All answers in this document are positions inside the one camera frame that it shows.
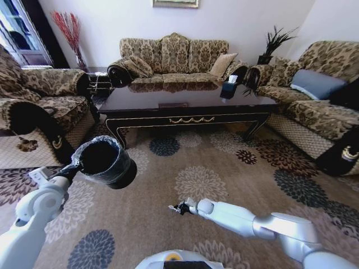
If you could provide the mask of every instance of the dark wooden coffee table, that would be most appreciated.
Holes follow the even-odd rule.
[[[249,140],[278,105],[247,91],[239,85],[233,97],[222,98],[218,83],[132,84],[115,89],[99,113],[107,116],[107,128],[124,147],[120,129],[129,127],[253,122],[243,137]]]

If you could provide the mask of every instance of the picture frame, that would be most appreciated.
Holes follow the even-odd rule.
[[[153,7],[198,8],[200,0],[152,0]]]

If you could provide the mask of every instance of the floral rug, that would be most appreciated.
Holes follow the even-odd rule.
[[[113,190],[78,173],[65,209],[45,229],[35,268],[135,268],[169,249],[197,251],[235,269],[300,267],[278,241],[244,239],[168,209],[187,197],[225,201],[258,216],[305,217],[325,248],[359,265],[358,177],[323,174],[267,128],[244,142],[244,130],[241,124],[125,130],[136,179]],[[88,139],[104,134],[99,124]],[[0,233],[14,221],[16,202],[36,188],[30,170],[0,170]]]

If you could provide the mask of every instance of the patterned sofa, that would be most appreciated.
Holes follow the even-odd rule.
[[[302,69],[352,82],[359,76],[359,43],[318,41],[304,52],[298,63]],[[317,159],[346,132],[359,125],[358,111],[331,105],[328,100],[311,100],[289,87],[266,86],[273,69],[271,65],[258,65],[248,72],[249,80],[255,81],[252,87],[257,88],[259,95],[268,96],[281,104],[280,112],[270,117],[268,125],[312,158]],[[357,160],[348,174],[358,173]]]
[[[97,118],[79,69],[21,69],[0,47],[0,168],[59,166]]]
[[[176,82],[225,81],[229,75],[238,75],[242,82],[248,65],[233,61],[223,77],[208,74],[221,53],[228,52],[228,42],[224,40],[190,40],[177,33],[159,40],[125,38],[119,43],[122,59],[110,64],[108,74],[112,85],[121,87],[132,84],[171,84]],[[154,71],[150,78],[133,78],[122,62],[124,57],[138,56]]]

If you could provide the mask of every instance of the white wall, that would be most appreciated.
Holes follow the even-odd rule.
[[[287,57],[299,59],[319,40],[359,41],[359,0],[316,0]]]
[[[225,39],[230,52],[251,64],[266,47],[273,25],[301,26],[315,0],[201,0],[200,8],[152,8],[151,0],[40,0],[71,67],[75,57],[50,12],[78,15],[81,49],[88,66],[107,66],[119,58],[124,37],[159,39],[174,31],[190,39]],[[291,41],[276,52],[285,56]]]

